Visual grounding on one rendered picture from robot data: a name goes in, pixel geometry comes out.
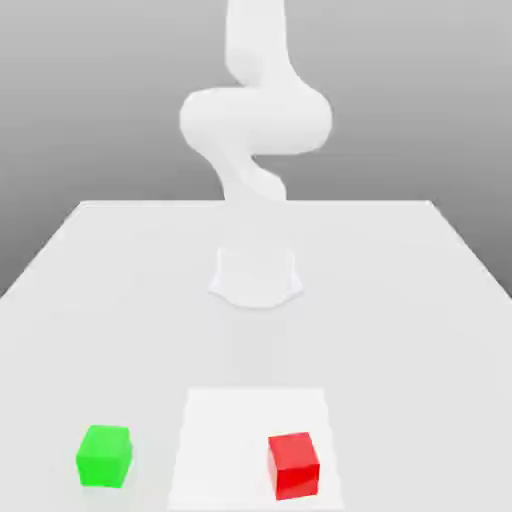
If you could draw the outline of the small red cube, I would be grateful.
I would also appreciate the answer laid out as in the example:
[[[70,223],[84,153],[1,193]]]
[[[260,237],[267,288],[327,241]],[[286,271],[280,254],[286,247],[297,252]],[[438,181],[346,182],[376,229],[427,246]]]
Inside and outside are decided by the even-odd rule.
[[[270,436],[267,455],[268,472],[277,501],[318,493],[320,462],[308,432]]]

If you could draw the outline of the small green cube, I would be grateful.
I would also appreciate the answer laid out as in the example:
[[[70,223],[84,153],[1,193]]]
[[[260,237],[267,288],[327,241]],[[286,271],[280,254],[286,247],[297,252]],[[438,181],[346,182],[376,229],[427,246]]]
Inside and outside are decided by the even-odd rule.
[[[91,425],[75,456],[80,484],[121,488],[132,460],[133,444],[128,427]]]

